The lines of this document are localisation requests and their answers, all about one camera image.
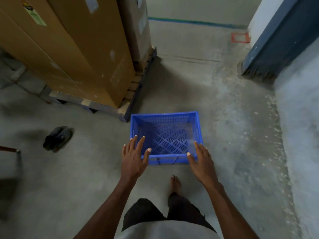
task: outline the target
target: perforated crate panel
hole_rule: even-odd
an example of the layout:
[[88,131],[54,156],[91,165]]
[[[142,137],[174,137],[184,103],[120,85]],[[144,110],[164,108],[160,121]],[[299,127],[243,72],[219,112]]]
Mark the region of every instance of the perforated crate panel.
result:
[[194,140],[202,143],[197,112],[136,114],[131,123],[131,137],[146,137],[141,154],[152,148],[150,164],[188,163],[186,153],[195,153]]

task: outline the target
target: large brown cardboard box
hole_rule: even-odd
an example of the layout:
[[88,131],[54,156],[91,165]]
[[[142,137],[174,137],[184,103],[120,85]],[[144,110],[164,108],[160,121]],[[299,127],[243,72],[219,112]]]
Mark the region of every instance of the large brown cardboard box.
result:
[[142,60],[151,47],[146,0],[117,0],[133,61]]
[[116,0],[0,0],[0,23],[0,46],[50,88],[121,104],[135,72]]

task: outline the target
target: white shirt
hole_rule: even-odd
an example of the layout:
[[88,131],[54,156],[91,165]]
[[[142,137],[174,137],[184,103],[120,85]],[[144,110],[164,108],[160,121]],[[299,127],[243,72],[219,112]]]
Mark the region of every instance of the white shirt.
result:
[[121,232],[116,239],[169,239],[169,238],[201,238],[220,239],[220,237],[204,226],[185,221],[153,221],[142,222]]

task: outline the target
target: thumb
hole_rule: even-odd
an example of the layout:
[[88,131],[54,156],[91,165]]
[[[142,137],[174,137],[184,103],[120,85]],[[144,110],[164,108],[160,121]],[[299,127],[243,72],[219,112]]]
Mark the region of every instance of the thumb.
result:
[[143,164],[146,166],[148,165],[148,157],[150,156],[151,151],[152,151],[152,149],[148,148],[148,149],[146,149],[146,151],[144,153]]
[[190,154],[190,152],[188,152],[186,155],[187,155],[187,159],[189,161],[190,167],[193,168],[196,165],[196,162],[195,162],[193,155]]

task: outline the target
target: green floor line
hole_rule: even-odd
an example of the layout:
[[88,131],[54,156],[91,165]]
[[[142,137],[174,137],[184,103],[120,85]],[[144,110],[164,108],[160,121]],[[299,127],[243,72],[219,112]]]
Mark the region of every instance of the green floor line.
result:
[[171,23],[182,23],[182,24],[196,24],[196,25],[205,25],[221,28],[232,28],[232,29],[247,29],[246,25],[236,25],[236,24],[218,24],[202,21],[192,21],[192,20],[183,20],[183,19],[172,19],[172,18],[160,18],[160,17],[148,17],[149,20],[160,21],[160,22],[171,22]]

